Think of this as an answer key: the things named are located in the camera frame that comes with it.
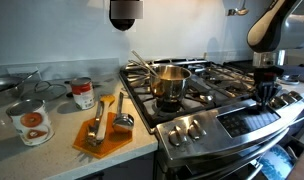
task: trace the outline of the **oven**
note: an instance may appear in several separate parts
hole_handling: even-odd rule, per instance
[[[145,69],[130,63],[120,70],[147,130],[159,141],[154,179],[220,179],[250,164],[254,168],[248,177],[253,177],[262,167],[262,154],[286,135],[304,109],[297,101],[258,110],[251,72],[194,58],[147,63],[192,73],[181,101],[162,102],[153,97]]]

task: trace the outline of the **orange cutting board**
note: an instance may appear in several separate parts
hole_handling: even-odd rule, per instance
[[[87,136],[87,127],[88,125],[93,125],[95,119],[90,119],[83,122],[80,131],[75,138],[73,143],[73,148],[92,155],[96,158],[102,158],[113,151],[117,150],[118,148],[128,144],[132,141],[132,132],[129,133],[116,133],[113,130],[112,123],[115,117],[115,113],[109,112],[108,113],[108,120],[105,132],[105,138],[101,144],[96,147],[91,146],[86,142]]]

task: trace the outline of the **tin can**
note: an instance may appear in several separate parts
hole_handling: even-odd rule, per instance
[[[54,135],[51,121],[45,110],[45,103],[38,99],[28,99],[14,104],[6,110],[16,131],[25,145],[42,144]]]
[[[70,82],[70,85],[77,108],[84,110],[94,106],[94,92],[90,78],[75,78]]]

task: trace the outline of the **stove knob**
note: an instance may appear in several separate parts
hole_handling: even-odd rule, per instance
[[[182,129],[179,126],[174,126],[173,130],[169,132],[169,141],[174,146],[180,146],[188,140]]]
[[[201,128],[197,120],[192,121],[188,129],[188,133],[191,136],[191,138],[194,140],[198,140],[201,138],[201,136],[206,135],[206,132],[204,131],[204,129]]]

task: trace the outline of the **cooking pot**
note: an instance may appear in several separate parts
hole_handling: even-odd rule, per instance
[[[23,79],[20,77],[0,78],[0,106],[17,100],[24,90]]]
[[[152,67],[158,76],[150,74],[150,88],[155,98],[164,102],[178,102],[185,96],[187,79],[191,72],[185,68],[173,65]]]

